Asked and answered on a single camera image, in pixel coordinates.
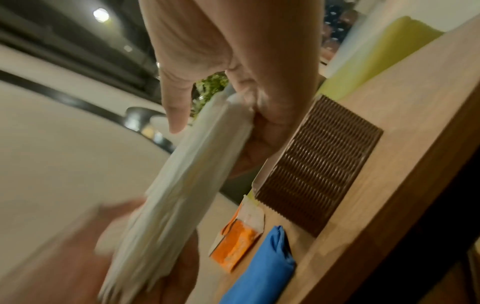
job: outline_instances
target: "yellow-green object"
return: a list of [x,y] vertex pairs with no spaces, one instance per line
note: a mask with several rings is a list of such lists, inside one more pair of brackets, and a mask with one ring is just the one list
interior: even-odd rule
[[325,80],[317,94],[339,101],[442,34],[420,21],[401,17],[379,36],[367,41],[331,78]]

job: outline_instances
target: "folded blue cloth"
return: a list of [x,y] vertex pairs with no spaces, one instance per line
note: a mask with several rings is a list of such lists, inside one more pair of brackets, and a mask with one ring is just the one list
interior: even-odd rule
[[295,270],[289,242],[282,226],[275,226],[219,304],[275,303]]

